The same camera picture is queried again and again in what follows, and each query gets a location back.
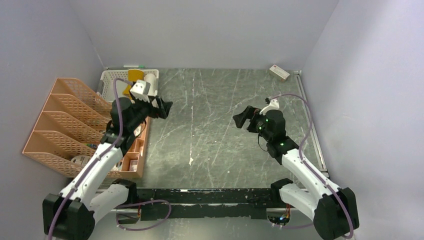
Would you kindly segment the yellow grey patterned towel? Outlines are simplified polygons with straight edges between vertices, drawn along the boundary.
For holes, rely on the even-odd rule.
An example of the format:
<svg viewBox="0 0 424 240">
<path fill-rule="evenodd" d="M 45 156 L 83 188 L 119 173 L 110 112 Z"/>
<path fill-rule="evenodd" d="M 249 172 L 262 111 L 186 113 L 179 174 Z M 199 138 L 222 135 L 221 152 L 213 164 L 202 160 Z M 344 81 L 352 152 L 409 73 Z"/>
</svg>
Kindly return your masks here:
<svg viewBox="0 0 424 240">
<path fill-rule="evenodd" d="M 138 80 L 143 80 L 145 76 L 145 73 L 140 70 L 140 69 L 129 69 L 127 71 L 127 79 L 128 81 L 132 82 L 132 83 L 136 83 Z M 125 90 L 122 92 L 122 94 L 125 97 L 130 98 L 130 89 L 131 89 L 131 85 L 128 85 Z"/>
</svg>

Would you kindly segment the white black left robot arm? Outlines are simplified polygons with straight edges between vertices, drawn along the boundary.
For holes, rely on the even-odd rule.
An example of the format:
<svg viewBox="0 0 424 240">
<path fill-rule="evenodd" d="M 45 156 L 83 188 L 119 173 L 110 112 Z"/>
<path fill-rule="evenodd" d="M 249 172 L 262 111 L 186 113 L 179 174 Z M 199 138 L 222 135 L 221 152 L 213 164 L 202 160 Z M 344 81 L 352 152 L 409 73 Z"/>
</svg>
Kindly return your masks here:
<svg viewBox="0 0 424 240">
<path fill-rule="evenodd" d="M 106 133 L 82 171 L 59 194 L 48 194 L 42 202 L 43 227 L 47 239 L 87 240 L 96 224 L 115 208 L 140 205 L 136 183 L 117 179 L 96 194 L 112 167 L 135 142 L 134 131 L 148 117 L 166 119 L 173 102 L 159 96 L 147 101 L 119 97 L 113 101 Z"/>
</svg>

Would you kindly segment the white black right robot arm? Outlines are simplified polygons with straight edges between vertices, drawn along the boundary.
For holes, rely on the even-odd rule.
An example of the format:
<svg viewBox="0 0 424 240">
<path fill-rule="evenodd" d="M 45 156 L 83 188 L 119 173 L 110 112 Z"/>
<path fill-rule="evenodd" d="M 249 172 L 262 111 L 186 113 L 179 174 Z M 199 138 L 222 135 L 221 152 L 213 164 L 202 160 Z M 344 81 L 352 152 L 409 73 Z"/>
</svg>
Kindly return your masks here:
<svg viewBox="0 0 424 240">
<path fill-rule="evenodd" d="M 232 118 L 239 129 L 249 120 L 247 131 L 262 137 L 266 152 L 304 187 L 299 188 L 288 178 L 275 182 L 269 197 L 275 207 L 289 204 L 298 209 L 312 221 L 323 240 L 352 235 L 360 226 L 354 192 L 348 187 L 340 188 L 311 164 L 287 134 L 286 120 L 278 107 L 259 109 L 249 105 Z"/>
</svg>

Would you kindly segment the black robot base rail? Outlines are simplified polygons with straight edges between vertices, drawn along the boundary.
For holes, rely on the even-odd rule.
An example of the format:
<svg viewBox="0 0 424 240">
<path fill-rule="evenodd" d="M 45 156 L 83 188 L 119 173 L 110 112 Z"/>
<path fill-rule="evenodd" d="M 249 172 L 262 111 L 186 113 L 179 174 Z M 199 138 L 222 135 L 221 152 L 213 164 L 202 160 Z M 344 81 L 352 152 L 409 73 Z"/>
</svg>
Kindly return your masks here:
<svg viewBox="0 0 424 240">
<path fill-rule="evenodd" d="M 290 208 L 270 188 L 138 188 L 137 194 L 131 206 L 119 206 L 114 211 L 140 221 L 238 217 L 275 220 Z"/>
</svg>

